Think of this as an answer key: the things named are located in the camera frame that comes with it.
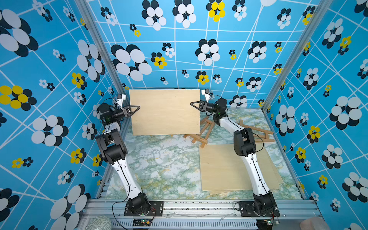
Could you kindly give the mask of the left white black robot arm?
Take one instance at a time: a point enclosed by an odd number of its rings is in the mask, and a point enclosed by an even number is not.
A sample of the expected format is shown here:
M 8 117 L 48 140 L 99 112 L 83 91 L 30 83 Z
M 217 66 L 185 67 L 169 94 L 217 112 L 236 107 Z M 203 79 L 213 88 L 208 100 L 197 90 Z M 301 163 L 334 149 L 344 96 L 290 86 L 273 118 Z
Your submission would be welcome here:
M 134 215 L 144 216 L 150 210 L 150 203 L 130 171 L 126 157 L 128 151 L 120 135 L 121 120 L 131 117 L 139 109 L 140 106 L 116 108 L 107 103 L 99 105 L 104 132 L 95 139 L 102 159 L 115 169 L 123 183 L 127 193 L 126 208 Z

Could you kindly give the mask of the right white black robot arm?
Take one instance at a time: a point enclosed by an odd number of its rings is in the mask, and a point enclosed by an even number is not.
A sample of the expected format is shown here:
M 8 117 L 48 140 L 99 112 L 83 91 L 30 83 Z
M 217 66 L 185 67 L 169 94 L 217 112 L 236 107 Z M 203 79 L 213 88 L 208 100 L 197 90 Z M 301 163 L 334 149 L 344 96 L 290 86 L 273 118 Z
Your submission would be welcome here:
M 252 129 L 242 127 L 229 118 L 227 101 L 223 98 L 218 99 L 215 103 L 196 101 L 191 102 L 190 105 L 200 112 L 209 112 L 212 114 L 213 121 L 233 135 L 234 151 L 243 161 L 250 177 L 255 214 L 265 216 L 271 213 L 273 217 L 279 217 L 280 212 L 278 206 L 257 162 L 255 134 Z

